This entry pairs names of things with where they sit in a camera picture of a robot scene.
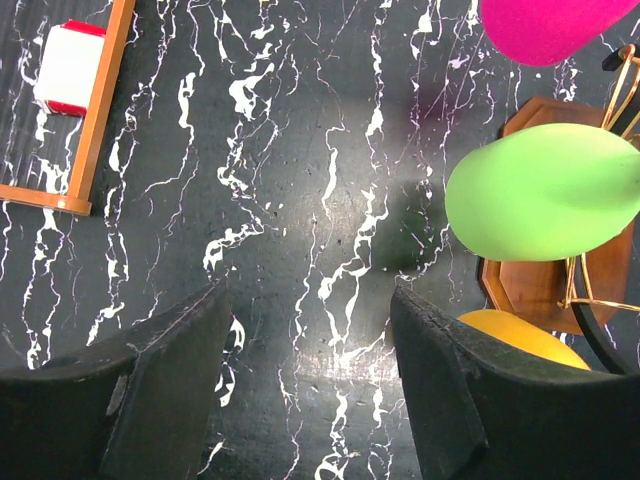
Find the gold wire wine glass rack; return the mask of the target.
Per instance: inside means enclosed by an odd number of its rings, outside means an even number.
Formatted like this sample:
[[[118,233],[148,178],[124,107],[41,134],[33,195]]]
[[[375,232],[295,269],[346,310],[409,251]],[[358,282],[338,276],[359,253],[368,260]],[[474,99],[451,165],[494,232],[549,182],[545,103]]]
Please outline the gold wire wine glass rack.
[[[602,62],[618,79],[606,109],[535,96],[509,119],[507,136],[537,125],[571,122],[598,125],[633,146],[639,144],[639,47],[627,44]],[[481,259],[478,280],[491,305],[539,328],[580,334],[612,373],[633,366],[607,339],[604,327],[619,310],[637,311],[625,302],[634,227],[628,225],[604,245],[566,261],[499,262]]]

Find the magenta wine glass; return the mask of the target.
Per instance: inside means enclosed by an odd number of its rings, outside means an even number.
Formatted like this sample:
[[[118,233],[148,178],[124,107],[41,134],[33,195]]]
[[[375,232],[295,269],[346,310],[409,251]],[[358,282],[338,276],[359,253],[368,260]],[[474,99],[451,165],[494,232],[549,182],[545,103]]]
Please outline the magenta wine glass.
[[[526,66],[557,64],[605,32],[635,0],[484,0],[480,19],[493,46]]]

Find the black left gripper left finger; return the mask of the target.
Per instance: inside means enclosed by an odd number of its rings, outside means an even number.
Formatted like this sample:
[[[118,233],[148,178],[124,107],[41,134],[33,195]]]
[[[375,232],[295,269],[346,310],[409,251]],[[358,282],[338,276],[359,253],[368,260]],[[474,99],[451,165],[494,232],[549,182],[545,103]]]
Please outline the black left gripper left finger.
[[[5,479],[193,479],[231,323],[218,280],[44,366],[1,373]]]

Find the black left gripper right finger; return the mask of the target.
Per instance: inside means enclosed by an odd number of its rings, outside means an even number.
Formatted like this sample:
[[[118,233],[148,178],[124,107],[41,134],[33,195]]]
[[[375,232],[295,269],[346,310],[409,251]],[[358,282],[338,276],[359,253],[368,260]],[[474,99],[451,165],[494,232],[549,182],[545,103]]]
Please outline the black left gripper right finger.
[[[495,339],[397,288],[393,340],[425,479],[635,479],[639,377]]]

